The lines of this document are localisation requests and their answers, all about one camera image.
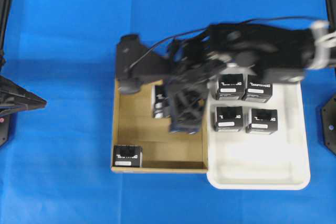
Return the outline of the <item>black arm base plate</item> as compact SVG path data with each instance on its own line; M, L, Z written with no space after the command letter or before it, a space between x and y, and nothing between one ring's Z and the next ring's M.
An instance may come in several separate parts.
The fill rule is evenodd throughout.
M1 147L10 142L16 131L17 114L1 116Z
M317 106L318 142L335 156L335 93Z

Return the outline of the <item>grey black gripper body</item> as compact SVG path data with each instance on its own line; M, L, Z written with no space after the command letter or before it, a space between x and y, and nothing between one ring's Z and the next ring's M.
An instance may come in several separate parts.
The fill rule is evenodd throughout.
M226 63L206 52L206 42L199 39L174 37L167 47L171 73L165 78L165 87L171 81L202 83L226 69Z

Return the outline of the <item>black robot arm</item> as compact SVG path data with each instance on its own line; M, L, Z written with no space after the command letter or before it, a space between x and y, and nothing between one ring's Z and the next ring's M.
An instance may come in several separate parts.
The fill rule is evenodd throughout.
M335 67L335 31L315 19L306 29L267 25L265 19L218 23L165 38L165 55L146 47L137 34L120 38L115 78L123 95L163 81L172 132L200 130L208 82L230 67L241 67L268 83L293 84L307 70Z

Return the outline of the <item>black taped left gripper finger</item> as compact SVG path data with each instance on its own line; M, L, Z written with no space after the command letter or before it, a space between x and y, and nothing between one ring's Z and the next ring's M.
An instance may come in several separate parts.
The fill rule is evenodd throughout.
M171 81L167 84L170 132L197 133L202 126L206 104L206 83Z

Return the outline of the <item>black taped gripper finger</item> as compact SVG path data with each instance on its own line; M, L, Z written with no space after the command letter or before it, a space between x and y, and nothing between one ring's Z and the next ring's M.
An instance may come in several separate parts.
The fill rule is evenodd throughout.
M42 109L47 101L1 76L1 115Z

